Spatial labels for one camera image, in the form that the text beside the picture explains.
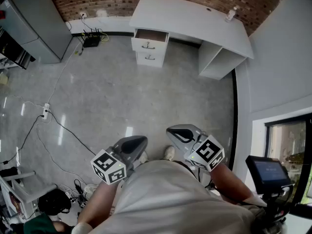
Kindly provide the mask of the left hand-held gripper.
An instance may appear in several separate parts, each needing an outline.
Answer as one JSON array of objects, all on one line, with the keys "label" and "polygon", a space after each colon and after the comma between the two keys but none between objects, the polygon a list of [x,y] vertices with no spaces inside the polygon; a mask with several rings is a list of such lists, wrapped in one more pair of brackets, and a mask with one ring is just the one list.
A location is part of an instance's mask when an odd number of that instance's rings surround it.
[{"label": "left hand-held gripper", "polygon": [[148,139],[145,136],[129,136],[106,150],[101,150],[92,160],[94,173],[106,184],[117,183],[134,172],[134,163],[145,152]]}]

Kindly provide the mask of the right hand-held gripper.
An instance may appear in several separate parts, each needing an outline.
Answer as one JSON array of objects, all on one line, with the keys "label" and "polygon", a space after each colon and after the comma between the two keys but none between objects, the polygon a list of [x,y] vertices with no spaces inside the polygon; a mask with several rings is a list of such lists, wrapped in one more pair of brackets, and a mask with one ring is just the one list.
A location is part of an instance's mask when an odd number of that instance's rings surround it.
[{"label": "right hand-held gripper", "polygon": [[194,144],[190,124],[168,127],[166,133],[174,137],[172,143],[179,150],[186,152],[184,159],[193,166],[211,172],[224,159],[224,148],[212,135],[201,133]]}]

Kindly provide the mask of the white desk drawer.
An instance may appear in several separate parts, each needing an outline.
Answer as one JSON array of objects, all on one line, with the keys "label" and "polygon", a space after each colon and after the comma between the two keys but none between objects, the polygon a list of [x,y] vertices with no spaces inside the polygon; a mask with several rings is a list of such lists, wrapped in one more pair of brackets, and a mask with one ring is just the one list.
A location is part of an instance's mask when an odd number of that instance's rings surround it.
[{"label": "white desk drawer", "polygon": [[163,65],[164,56],[147,52],[136,52],[136,60],[138,65],[161,68]]},{"label": "white desk drawer", "polygon": [[156,53],[163,55],[168,44],[169,34],[167,32],[135,29],[131,38],[132,49],[136,52]]}]

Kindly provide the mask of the person's left forearm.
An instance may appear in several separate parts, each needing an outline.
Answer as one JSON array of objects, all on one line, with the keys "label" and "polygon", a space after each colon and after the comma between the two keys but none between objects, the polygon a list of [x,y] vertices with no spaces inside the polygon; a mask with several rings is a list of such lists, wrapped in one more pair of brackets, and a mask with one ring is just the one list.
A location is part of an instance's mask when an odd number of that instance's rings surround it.
[{"label": "person's left forearm", "polygon": [[94,229],[105,221],[110,215],[118,185],[119,182],[111,185],[101,182],[79,214],[78,224],[87,223]]}]

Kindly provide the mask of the person's right forearm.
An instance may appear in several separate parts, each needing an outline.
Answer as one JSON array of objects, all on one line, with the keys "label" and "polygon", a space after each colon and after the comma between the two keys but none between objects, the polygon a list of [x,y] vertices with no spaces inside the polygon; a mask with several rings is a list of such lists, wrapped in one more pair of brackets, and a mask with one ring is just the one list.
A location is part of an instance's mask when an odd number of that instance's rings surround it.
[{"label": "person's right forearm", "polygon": [[253,197],[252,191],[223,163],[219,163],[210,176],[221,197],[229,203],[237,204]]}]

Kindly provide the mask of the white desk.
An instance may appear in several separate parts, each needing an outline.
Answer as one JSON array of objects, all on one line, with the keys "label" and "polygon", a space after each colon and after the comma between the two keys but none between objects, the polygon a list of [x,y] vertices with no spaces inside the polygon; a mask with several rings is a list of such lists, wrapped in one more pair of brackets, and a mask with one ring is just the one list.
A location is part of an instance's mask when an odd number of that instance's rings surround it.
[{"label": "white desk", "polygon": [[254,53],[241,21],[226,22],[224,13],[206,8],[185,0],[140,0],[129,25],[201,40],[198,74],[220,80]]}]

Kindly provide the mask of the person's right white shoe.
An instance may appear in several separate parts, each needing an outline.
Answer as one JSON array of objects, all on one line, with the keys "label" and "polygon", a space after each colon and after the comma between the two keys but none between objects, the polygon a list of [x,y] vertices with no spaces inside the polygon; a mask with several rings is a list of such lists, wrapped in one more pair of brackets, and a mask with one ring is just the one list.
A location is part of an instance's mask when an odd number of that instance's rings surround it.
[{"label": "person's right white shoe", "polygon": [[175,148],[174,148],[174,146],[169,146],[165,150],[165,154],[164,154],[163,159],[164,160],[168,160],[168,161],[172,161],[174,156],[175,156]]}]

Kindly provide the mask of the person's beige shirt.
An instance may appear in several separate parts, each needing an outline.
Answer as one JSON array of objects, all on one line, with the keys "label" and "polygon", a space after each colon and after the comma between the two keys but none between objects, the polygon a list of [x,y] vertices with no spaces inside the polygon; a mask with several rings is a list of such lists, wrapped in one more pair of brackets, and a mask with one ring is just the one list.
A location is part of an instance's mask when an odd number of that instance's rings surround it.
[{"label": "person's beige shirt", "polygon": [[156,160],[138,166],[105,221],[94,229],[79,223],[72,234],[251,234],[262,206],[255,195],[229,203],[183,166]]}]

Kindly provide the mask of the black monitor screen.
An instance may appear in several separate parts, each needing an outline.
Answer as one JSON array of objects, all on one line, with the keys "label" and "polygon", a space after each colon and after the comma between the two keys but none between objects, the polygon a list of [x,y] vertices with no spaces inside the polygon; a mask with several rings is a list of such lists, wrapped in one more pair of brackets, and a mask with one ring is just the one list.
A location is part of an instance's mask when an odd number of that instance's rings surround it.
[{"label": "black monitor screen", "polygon": [[278,159],[249,155],[245,162],[259,195],[277,194],[292,185],[286,168]]}]

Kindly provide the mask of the black bag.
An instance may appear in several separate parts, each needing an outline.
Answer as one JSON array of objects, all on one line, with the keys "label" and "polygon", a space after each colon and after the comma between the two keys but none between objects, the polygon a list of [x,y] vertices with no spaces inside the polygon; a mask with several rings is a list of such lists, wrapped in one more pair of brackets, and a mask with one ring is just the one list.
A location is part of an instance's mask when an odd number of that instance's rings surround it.
[{"label": "black bag", "polygon": [[60,189],[54,189],[38,199],[38,208],[47,215],[68,214],[71,209],[69,197]]}]

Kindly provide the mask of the black framed window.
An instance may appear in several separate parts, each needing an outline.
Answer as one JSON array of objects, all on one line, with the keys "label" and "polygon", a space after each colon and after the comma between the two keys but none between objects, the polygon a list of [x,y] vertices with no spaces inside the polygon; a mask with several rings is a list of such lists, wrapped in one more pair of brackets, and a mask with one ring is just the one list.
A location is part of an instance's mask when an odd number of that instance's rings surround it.
[{"label": "black framed window", "polygon": [[265,127],[265,157],[277,158],[293,183],[290,213],[312,220],[312,113]]}]

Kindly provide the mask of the black router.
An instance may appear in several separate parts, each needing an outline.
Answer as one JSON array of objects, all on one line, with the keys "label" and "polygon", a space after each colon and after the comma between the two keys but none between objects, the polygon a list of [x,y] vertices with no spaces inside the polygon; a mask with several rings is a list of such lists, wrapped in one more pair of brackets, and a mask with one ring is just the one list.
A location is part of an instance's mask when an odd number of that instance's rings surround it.
[{"label": "black router", "polygon": [[91,32],[84,31],[84,35],[86,38],[83,41],[83,47],[89,48],[89,47],[97,47],[100,42],[100,36],[98,30],[95,30],[94,32],[91,30]]}]

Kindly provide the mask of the white bottle red label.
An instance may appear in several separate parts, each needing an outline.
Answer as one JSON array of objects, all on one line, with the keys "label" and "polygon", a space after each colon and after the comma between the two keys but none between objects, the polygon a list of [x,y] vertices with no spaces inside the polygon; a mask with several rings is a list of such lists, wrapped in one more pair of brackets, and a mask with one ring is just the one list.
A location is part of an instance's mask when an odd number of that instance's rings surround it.
[{"label": "white bottle red label", "polygon": [[234,16],[236,15],[237,7],[233,7],[232,9],[229,10],[227,16],[225,17],[226,22],[232,21]]}]

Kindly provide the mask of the grey metal cabinet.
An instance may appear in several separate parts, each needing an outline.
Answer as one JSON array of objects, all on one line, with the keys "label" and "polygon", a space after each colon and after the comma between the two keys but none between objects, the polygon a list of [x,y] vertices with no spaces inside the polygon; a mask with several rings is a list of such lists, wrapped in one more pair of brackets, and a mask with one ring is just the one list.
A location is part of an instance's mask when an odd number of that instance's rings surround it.
[{"label": "grey metal cabinet", "polygon": [[72,39],[52,0],[4,0],[0,26],[32,57],[59,63]]}]

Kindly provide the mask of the black shelf unit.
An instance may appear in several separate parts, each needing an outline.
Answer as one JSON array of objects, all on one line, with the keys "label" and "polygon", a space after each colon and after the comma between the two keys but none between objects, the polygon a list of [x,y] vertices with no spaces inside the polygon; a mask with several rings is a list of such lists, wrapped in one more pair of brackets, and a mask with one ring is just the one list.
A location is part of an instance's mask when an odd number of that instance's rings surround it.
[{"label": "black shelf unit", "polygon": [[24,50],[2,27],[0,27],[0,69],[19,67],[27,69],[36,59]]}]

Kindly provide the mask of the white frame table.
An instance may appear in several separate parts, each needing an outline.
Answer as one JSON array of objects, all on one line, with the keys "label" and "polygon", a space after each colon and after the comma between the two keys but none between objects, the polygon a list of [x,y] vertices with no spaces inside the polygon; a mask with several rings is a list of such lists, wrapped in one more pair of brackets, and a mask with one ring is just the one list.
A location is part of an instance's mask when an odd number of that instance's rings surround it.
[{"label": "white frame table", "polygon": [[57,188],[56,184],[52,184],[31,194],[17,182],[18,179],[22,180],[35,174],[35,171],[31,171],[6,177],[0,176],[0,188],[9,212],[8,221],[10,223],[24,223],[35,217],[35,202],[40,197]]}]

